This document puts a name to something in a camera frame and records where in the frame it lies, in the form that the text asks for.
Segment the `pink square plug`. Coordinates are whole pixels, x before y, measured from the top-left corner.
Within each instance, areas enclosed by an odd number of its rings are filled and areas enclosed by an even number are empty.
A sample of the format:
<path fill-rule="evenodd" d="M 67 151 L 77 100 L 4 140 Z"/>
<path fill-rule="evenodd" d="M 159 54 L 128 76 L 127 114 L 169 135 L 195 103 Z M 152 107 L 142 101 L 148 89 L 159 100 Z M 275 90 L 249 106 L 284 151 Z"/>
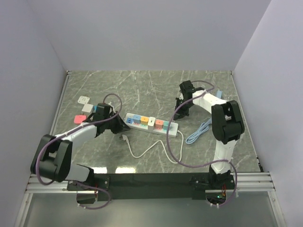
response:
<path fill-rule="evenodd" d="M 79 125 L 79 124 L 83 123 L 86 119 L 87 119 L 87 116 L 86 116 L 86 115 L 79 114 L 79 115 L 76 115 L 76 116 L 74 117 L 73 122 L 74 122 L 76 125 Z"/>

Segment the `blue power strip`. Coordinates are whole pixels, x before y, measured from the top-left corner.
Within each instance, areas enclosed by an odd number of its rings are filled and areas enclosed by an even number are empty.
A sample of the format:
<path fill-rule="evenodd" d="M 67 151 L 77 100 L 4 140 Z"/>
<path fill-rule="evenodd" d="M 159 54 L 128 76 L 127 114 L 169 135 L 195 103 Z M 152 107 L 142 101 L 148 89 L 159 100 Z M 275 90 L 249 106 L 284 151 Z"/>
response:
<path fill-rule="evenodd" d="M 223 94 L 222 91 L 217 90 L 217 92 L 216 92 L 216 97 L 219 98 L 219 99 L 221 99 L 221 98 L 222 98 L 222 94 Z"/>

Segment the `white power strip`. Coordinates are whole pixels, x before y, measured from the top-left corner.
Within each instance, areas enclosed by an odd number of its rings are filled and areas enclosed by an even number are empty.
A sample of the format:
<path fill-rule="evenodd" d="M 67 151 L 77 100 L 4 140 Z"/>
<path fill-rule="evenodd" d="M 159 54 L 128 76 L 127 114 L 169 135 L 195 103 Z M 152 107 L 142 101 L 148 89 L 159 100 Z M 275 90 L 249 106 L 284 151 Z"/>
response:
<path fill-rule="evenodd" d="M 160 120 L 155 117 L 147 117 L 143 115 L 127 113 L 124 122 L 131 129 L 141 130 L 149 133 L 166 135 L 169 131 L 169 137 L 175 138 L 178 134 L 178 124 Z"/>

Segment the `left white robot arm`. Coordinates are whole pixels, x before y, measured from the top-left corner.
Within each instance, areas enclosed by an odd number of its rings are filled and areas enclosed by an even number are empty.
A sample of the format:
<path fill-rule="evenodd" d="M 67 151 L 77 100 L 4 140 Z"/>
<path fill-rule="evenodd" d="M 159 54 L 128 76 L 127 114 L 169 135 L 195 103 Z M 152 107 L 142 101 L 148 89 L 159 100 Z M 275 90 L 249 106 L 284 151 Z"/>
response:
<path fill-rule="evenodd" d="M 46 134 L 41 138 L 30 167 L 31 173 L 52 182 L 75 180 L 82 189 L 91 189 L 95 183 L 93 169 L 73 164 L 72 153 L 77 147 L 106 130 L 118 134 L 130 130 L 130 127 L 111 105 L 99 103 L 79 126 L 62 134 Z"/>

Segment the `white square plug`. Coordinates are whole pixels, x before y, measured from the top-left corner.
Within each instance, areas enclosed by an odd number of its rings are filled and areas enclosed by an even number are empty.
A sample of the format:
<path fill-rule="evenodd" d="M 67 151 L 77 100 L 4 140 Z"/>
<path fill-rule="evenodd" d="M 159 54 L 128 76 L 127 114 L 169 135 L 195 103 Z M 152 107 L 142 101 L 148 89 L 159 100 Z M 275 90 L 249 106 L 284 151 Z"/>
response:
<path fill-rule="evenodd" d="M 85 104 L 88 104 L 89 103 L 89 100 L 90 98 L 87 97 L 87 96 L 80 96 L 77 100 L 77 103 L 78 104 L 82 104 L 82 105 L 85 105 Z"/>

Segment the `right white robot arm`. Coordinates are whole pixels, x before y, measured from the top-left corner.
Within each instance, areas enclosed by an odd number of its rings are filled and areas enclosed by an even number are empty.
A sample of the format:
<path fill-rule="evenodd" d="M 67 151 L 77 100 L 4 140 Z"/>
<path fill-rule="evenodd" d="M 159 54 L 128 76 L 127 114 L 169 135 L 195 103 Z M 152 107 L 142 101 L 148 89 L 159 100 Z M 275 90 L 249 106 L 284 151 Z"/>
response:
<path fill-rule="evenodd" d="M 239 104 L 235 100 L 226 101 L 210 94 L 211 89 L 195 88 L 189 80 L 182 82 L 179 88 L 181 96 L 176 99 L 172 120 L 188 116 L 189 109 L 194 105 L 211 114 L 216 147 L 207 183 L 210 187 L 218 189 L 221 185 L 235 180 L 231 177 L 231 159 L 234 147 L 245 131 Z"/>

